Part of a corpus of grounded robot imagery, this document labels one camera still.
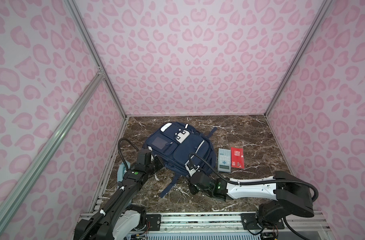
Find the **grey blue calculator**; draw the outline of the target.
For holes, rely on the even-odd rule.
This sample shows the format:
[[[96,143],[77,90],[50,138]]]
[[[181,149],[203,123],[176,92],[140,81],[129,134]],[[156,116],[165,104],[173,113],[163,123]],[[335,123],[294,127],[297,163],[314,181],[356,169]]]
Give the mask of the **grey blue calculator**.
[[[218,149],[218,171],[222,173],[231,173],[231,150]]]

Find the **diagonal aluminium frame bar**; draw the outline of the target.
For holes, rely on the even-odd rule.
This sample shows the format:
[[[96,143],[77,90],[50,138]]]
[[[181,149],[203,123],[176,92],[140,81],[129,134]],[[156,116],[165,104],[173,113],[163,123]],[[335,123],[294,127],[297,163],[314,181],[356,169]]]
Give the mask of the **diagonal aluminium frame bar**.
[[[103,74],[97,73],[0,206],[0,236],[13,219],[102,80]]]

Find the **aluminium corner frame post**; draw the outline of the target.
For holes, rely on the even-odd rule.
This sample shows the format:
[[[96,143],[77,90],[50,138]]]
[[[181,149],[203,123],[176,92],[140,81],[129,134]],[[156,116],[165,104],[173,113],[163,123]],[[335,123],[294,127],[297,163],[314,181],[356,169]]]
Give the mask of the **aluminium corner frame post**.
[[[71,14],[75,25],[77,27],[77,29],[79,30],[81,37],[83,39],[83,41],[85,42],[85,46],[88,49],[91,58],[93,59],[93,61],[95,62],[95,65],[97,66],[99,72],[103,75],[103,80],[108,88],[108,91],[110,93],[110,95],[113,98],[113,102],[115,103],[116,107],[118,108],[120,115],[123,117],[123,119],[125,120],[127,118],[127,115],[125,114],[125,111],[119,101],[119,98],[114,90],[113,84],[110,81],[110,78],[108,77],[108,74],[105,70],[105,67],[101,61],[101,57],[99,56],[96,46],[93,43],[92,37],[90,36],[86,24],[83,21],[82,15],[78,9],[78,6],[76,4],[75,1],[73,0],[65,0],[64,1],[66,7],[69,10],[69,13]]]

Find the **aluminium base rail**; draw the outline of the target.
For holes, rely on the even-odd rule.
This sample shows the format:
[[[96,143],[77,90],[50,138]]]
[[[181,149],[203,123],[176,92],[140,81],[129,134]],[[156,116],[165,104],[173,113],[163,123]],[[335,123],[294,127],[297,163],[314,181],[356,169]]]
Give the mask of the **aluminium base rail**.
[[[125,231],[125,240],[280,240],[299,239],[290,229],[311,240],[333,240],[335,237],[325,217],[316,211],[312,218],[288,216],[274,230],[259,233],[252,224],[244,226],[254,212],[150,213],[149,223],[140,231]]]

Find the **light blue pencil pouch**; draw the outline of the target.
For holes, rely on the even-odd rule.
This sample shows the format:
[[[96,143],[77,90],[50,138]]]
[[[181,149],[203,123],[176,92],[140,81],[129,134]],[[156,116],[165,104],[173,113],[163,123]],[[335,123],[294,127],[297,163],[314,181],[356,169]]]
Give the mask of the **light blue pencil pouch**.
[[[121,163],[117,170],[117,182],[121,182],[123,180],[124,174],[127,172],[125,164]]]

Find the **right aluminium corner post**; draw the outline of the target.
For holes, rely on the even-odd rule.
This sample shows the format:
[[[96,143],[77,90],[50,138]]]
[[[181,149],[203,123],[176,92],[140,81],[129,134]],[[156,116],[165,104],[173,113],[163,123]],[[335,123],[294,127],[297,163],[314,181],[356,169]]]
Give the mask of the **right aluminium corner post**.
[[[331,8],[333,7],[334,2],[335,1],[333,1],[333,0],[324,0],[322,2],[308,31],[306,32],[303,40],[301,41],[301,44],[300,44],[296,54],[294,55],[294,58],[290,62],[290,65],[289,65],[286,73],[284,74],[283,79],[282,79],[281,83],[279,84],[266,112],[264,113],[264,117],[266,119],[268,119],[268,117],[273,113],[274,107],[277,104],[277,102],[279,101],[279,98],[280,98],[281,94],[283,93],[287,83],[290,81],[296,67],[298,66],[302,57],[306,53],[309,45],[311,44],[313,38],[317,34],[319,28],[323,24],[325,18],[328,16]]]

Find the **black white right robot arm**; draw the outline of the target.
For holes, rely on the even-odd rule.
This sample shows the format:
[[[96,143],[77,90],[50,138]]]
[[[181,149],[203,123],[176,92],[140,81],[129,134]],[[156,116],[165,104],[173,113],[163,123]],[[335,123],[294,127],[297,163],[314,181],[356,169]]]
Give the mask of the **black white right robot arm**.
[[[317,189],[286,172],[277,171],[274,176],[257,180],[212,179],[199,169],[188,169],[190,190],[202,192],[220,201],[241,198],[262,198],[267,202],[259,205],[253,217],[242,216],[245,230],[277,230],[289,215],[302,218],[314,217],[313,203]]]

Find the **navy blue student backpack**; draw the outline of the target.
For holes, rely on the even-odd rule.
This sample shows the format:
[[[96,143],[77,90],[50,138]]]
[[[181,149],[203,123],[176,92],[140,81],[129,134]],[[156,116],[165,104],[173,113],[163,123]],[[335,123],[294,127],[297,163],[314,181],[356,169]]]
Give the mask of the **navy blue student backpack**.
[[[200,167],[206,175],[210,175],[217,163],[217,157],[210,137],[217,130],[214,127],[205,135],[189,124],[171,122],[160,127],[144,142],[143,148],[152,151],[152,156],[157,157],[166,169],[174,172],[172,182],[160,193],[163,198],[176,184],[180,177],[189,177],[185,167],[189,154],[194,153],[207,161],[206,165],[197,157],[192,157],[196,166]]]

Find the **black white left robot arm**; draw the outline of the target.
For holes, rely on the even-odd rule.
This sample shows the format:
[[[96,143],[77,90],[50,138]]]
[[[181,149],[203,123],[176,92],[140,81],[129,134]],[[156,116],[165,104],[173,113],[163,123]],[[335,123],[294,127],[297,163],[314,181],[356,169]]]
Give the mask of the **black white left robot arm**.
[[[124,174],[108,202],[89,220],[77,223],[75,240],[123,240],[132,229],[145,226],[145,208],[130,207],[129,203],[148,178],[163,167],[159,160],[151,159],[151,153],[149,149],[139,150],[136,162]]]

